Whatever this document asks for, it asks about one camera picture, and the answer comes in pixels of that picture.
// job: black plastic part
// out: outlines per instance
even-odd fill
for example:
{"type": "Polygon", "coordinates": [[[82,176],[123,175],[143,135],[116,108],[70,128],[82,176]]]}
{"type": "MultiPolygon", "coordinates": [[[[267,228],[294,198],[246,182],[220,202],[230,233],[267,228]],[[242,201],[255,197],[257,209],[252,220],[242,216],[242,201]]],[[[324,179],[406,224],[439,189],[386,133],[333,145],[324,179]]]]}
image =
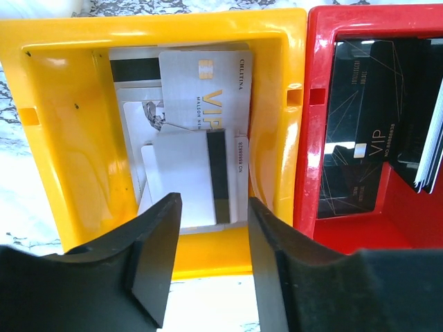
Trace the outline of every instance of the black plastic part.
{"type": "Polygon", "coordinates": [[[262,332],[443,331],[443,250],[341,255],[257,199],[248,222],[262,332]]]}
{"type": "Polygon", "coordinates": [[[179,194],[66,255],[0,247],[0,331],[156,331],[181,218],[179,194]]]}

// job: card chip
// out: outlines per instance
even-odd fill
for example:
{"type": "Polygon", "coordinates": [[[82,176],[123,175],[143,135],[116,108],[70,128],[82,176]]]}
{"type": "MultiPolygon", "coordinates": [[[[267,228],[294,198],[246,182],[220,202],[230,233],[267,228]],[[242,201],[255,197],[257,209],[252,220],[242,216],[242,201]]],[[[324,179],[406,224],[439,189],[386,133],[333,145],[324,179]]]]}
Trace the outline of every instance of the card chip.
{"type": "Polygon", "coordinates": [[[365,158],[366,143],[355,144],[354,158],[365,158]]]}
{"type": "Polygon", "coordinates": [[[200,80],[211,80],[214,76],[214,62],[212,60],[199,60],[200,80]]]}

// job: black stripe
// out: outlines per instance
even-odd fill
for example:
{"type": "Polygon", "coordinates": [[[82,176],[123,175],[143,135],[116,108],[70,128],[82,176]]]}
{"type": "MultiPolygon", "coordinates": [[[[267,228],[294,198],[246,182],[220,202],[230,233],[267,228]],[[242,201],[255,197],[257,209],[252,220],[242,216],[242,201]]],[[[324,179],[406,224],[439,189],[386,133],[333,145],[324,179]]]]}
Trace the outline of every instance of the black stripe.
{"type": "Polygon", "coordinates": [[[210,177],[213,182],[215,218],[217,223],[230,223],[228,165],[224,131],[208,131],[210,177]]]}
{"type": "Polygon", "coordinates": [[[160,64],[157,57],[111,60],[111,70],[114,82],[160,79],[160,64]]]}

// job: small hole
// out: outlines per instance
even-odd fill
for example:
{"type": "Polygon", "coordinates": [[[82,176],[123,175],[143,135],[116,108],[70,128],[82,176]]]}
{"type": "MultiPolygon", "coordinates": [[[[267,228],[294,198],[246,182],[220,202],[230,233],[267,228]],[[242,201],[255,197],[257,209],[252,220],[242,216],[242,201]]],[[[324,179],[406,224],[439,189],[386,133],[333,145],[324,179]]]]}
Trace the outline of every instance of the small hole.
{"type": "Polygon", "coordinates": [[[310,105],[324,105],[325,104],[326,89],[311,89],[309,96],[310,105]]]}
{"type": "Polygon", "coordinates": [[[38,126],[40,124],[35,109],[19,109],[18,112],[23,126],[38,126]]]}
{"type": "Polygon", "coordinates": [[[303,103],[303,90],[288,90],[286,103],[290,107],[301,106],[303,103]]]}

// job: black vip card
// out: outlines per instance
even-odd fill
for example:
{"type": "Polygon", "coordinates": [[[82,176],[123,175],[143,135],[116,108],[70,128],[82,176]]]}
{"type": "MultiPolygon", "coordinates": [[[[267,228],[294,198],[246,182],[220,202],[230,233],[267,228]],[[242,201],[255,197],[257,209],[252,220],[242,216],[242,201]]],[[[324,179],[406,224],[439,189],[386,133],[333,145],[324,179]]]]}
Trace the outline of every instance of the black vip card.
{"type": "Polygon", "coordinates": [[[383,163],[326,166],[318,202],[319,219],[373,211],[383,163]]]}
{"type": "Polygon", "coordinates": [[[418,39],[336,43],[324,165],[388,160],[402,117],[418,39]]]}

